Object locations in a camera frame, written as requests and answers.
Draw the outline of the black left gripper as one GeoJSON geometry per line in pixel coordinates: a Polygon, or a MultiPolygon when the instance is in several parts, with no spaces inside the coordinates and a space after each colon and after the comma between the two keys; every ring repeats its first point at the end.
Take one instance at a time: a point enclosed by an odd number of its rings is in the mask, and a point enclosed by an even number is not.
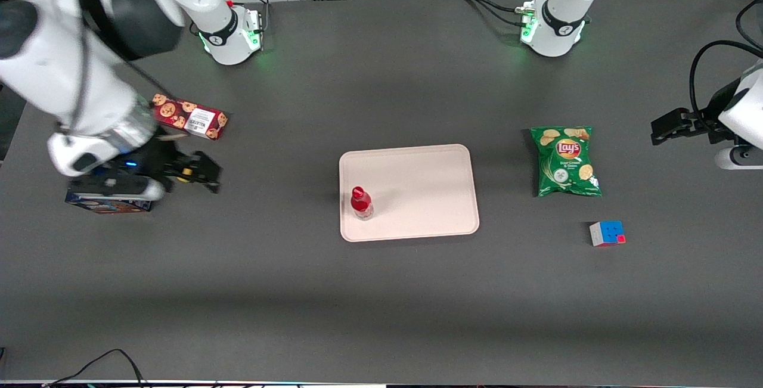
{"type": "Polygon", "coordinates": [[[732,141],[733,133],[719,121],[722,109],[704,108],[698,113],[676,108],[652,121],[650,140],[653,146],[679,137],[707,135],[710,144],[732,141]]]}

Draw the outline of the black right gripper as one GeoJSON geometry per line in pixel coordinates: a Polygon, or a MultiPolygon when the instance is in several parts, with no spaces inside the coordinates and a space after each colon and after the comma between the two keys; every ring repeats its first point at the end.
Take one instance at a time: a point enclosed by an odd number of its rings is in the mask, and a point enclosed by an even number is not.
{"type": "MultiPolygon", "coordinates": [[[[122,155],[122,168],[135,175],[147,176],[163,185],[172,185],[165,172],[172,170],[178,160],[178,170],[189,170],[191,173],[219,173],[221,166],[202,151],[183,154],[169,133],[155,133],[144,146],[122,155]]],[[[220,192],[220,182],[217,179],[207,179],[201,176],[178,175],[177,180],[188,184],[201,184],[213,194],[220,192]]]]}

